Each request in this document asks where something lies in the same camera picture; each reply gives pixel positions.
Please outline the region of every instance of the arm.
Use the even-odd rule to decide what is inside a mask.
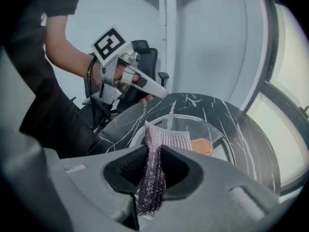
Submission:
[[[67,41],[65,30],[67,16],[54,16],[46,21],[46,55],[57,67],[72,74],[86,78],[92,56],[79,51]],[[96,62],[92,70],[92,81],[101,84],[100,63]]]

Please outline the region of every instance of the purple glittery fabric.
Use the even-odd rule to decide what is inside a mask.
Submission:
[[[153,215],[161,205],[161,195],[166,189],[165,175],[161,167],[161,145],[192,150],[188,131],[165,130],[145,122],[145,141],[149,149],[144,176],[138,190],[139,216]]]

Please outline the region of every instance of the black marble table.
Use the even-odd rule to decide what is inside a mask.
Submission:
[[[145,105],[136,104],[112,120],[99,137],[107,152],[125,149],[146,120],[150,122],[172,114],[207,121],[227,139],[239,169],[276,194],[280,193],[278,161],[262,129],[235,106],[211,96],[172,93],[164,100],[155,98]]]

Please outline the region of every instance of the transparent plastic container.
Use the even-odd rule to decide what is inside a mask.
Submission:
[[[166,130],[189,131],[191,141],[205,138],[212,145],[210,156],[235,164],[225,137],[215,127],[201,118],[186,115],[165,115],[149,122]],[[130,143],[130,147],[145,144],[145,130],[146,128],[143,126],[137,131]]]

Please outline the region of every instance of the black chair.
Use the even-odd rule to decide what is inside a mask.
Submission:
[[[134,51],[140,54],[138,69],[140,69],[142,72],[155,80],[155,66],[158,51],[155,48],[150,48],[147,41],[145,40],[132,41],[132,46]],[[158,74],[161,78],[161,85],[164,86],[165,80],[168,79],[169,76],[164,72],[159,72]],[[84,87],[86,97],[89,98],[90,92],[87,80],[84,80]],[[100,90],[100,87],[98,87],[94,83],[92,83],[91,88],[93,93]],[[112,114],[122,113],[127,108],[138,103],[145,96],[147,96],[146,93],[134,87],[129,87],[126,95],[119,101],[116,110],[112,110],[112,105],[106,105],[99,101],[94,101],[95,119],[93,119],[92,104],[85,105],[83,108],[80,109],[79,113],[89,127],[92,127],[93,129],[98,128],[98,133],[112,119]]]

